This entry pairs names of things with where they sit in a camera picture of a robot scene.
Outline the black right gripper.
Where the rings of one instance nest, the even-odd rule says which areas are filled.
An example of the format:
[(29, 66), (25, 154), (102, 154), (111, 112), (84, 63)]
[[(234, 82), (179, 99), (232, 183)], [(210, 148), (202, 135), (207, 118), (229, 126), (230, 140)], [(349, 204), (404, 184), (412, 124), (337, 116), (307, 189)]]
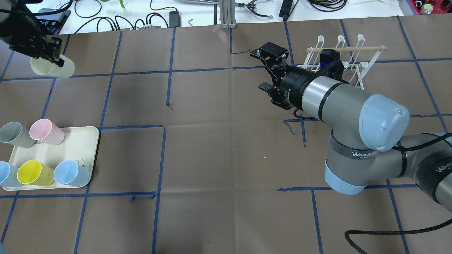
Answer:
[(272, 42), (252, 50), (250, 56), (260, 60), (270, 74), (273, 85), (262, 82), (258, 88), (271, 97), (272, 104), (285, 110), (302, 109), (302, 96), (311, 81), (311, 71), (287, 65), (288, 50)]

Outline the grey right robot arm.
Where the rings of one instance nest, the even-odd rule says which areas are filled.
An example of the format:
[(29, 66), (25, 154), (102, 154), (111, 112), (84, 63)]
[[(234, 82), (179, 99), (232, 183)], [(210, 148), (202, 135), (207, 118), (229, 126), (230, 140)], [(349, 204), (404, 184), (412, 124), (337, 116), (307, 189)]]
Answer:
[(451, 209), (451, 134), (404, 136), (410, 113), (383, 95), (342, 80), (340, 53), (321, 50), (318, 72), (286, 64), (288, 50), (267, 42), (251, 51), (272, 78), (263, 82), (278, 107), (293, 107), (332, 127), (325, 180), (335, 191), (355, 195), (369, 181), (411, 177), (424, 193)]

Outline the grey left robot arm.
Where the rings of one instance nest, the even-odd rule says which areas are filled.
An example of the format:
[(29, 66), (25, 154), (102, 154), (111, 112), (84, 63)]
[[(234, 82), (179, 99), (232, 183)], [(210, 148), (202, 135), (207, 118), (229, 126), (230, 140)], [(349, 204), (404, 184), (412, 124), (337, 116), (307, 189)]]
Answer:
[(10, 50), (33, 59), (44, 59), (58, 67), (65, 61), (61, 58), (62, 40), (48, 37), (47, 28), (30, 12), (26, 0), (1, 1), (0, 37)]

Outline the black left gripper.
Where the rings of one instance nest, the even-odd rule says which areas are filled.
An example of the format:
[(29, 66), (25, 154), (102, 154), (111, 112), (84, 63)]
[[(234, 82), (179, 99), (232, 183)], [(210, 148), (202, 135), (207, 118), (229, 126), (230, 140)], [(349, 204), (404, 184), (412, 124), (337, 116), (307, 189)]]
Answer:
[(62, 68), (65, 60), (61, 55), (61, 39), (35, 36), (8, 36), (8, 44), (11, 50), (24, 54), (34, 59), (53, 60), (53, 64)]

